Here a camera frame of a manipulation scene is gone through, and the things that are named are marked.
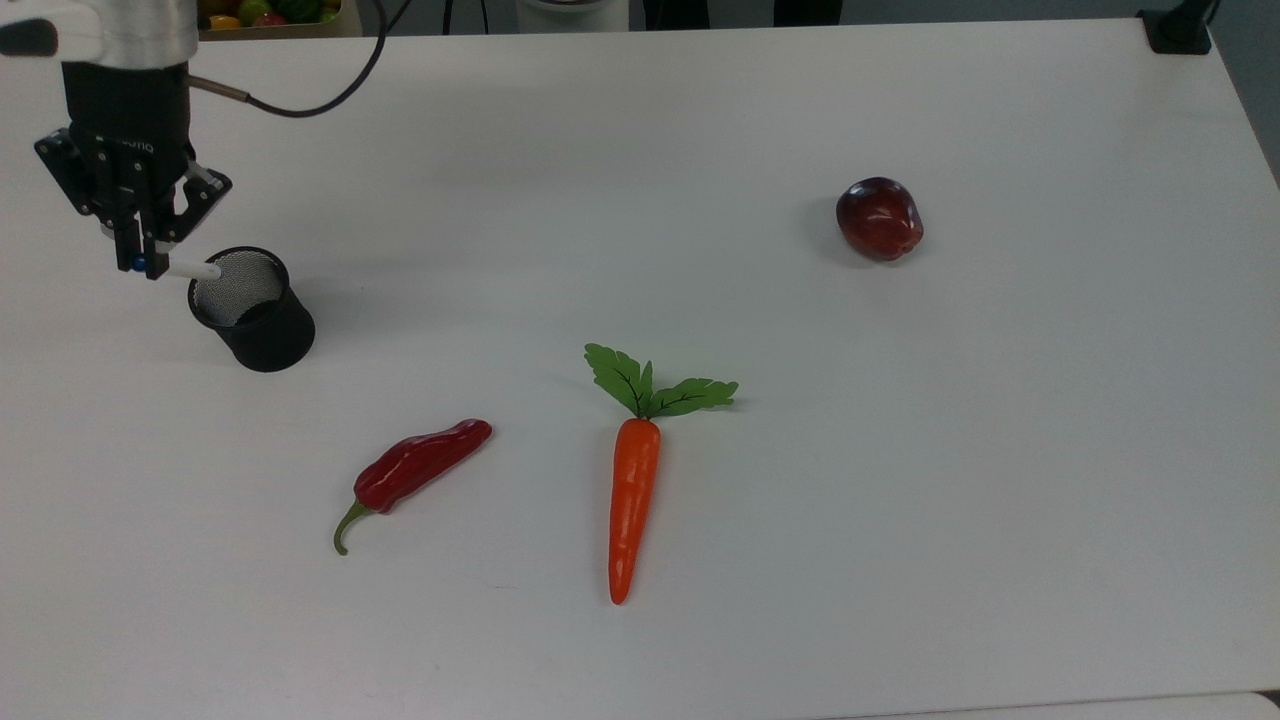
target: black stand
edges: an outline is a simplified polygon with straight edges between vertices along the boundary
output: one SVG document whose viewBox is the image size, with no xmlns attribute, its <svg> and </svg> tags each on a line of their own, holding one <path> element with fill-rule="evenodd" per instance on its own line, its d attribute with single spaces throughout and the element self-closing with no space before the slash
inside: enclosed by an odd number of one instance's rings
<svg viewBox="0 0 1280 720">
<path fill-rule="evenodd" d="M 1213 0 L 1184 0 L 1172 10 L 1139 10 L 1147 27 L 1151 49 L 1161 55 L 1208 55 L 1213 42 L 1208 38 L 1204 15 Z"/>
</svg>

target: green fruit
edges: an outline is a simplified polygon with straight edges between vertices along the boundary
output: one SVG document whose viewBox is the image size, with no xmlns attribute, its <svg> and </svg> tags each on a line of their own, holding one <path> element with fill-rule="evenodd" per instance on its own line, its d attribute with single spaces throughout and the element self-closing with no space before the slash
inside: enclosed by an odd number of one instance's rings
<svg viewBox="0 0 1280 720">
<path fill-rule="evenodd" d="M 244 0 L 241 3 L 237 17 L 239 18 L 242 26 L 250 27 L 257 18 L 274 12 L 275 8 L 271 8 L 271 4 L 266 0 Z"/>
<path fill-rule="evenodd" d="M 314 23 L 320 19 L 320 0 L 275 0 L 275 12 L 291 23 Z"/>
</svg>

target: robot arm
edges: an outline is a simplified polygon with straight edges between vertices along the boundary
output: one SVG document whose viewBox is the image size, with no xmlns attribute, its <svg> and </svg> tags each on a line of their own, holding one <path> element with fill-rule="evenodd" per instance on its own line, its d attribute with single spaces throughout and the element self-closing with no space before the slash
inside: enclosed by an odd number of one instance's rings
<svg viewBox="0 0 1280 720">
<path fill-rule="evenodd" d="M 63 61 L 70 126 L 36 142 L 40 159 L 72 206 L 114 240 L 116 266 L 150 279 L 232 188 L 196 163 L 188 138 L 197 41 L 196 0 L 0 4 L 0 54 Z"/>
</svg>

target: red chili pepper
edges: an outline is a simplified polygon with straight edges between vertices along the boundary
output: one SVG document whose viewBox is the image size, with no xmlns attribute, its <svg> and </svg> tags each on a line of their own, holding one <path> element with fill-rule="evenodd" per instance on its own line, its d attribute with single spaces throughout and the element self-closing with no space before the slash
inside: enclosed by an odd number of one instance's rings
<svg viewBox="0 0 1280 720">
<path fill-rule="evenodd" d="M 447 430 L 404 438 L 356 478 L 356 502 L 338 523 L 333 547 L 347 555 L 342 533 L 356 518 L 392 511 L 396 503 L 444 474 L 489 439 L 493 427 L 484 420 L 462 420 Z"/>
</svg>

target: pen holder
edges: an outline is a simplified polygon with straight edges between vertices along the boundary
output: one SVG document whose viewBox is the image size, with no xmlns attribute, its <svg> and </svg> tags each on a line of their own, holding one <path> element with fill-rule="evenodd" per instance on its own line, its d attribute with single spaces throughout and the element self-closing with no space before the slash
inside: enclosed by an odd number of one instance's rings
<svg viewBox="0 0 1280 720">
<path fill-rule="evenodd" d="M 259 247 L 232 247 L 209 263 L 221 277 L 191 281 L 187 305 L 241 365 L 274 373 L 311 350 L 315 322 L 289 288 L 289 273 L 279 258 Z"/>
</svg>

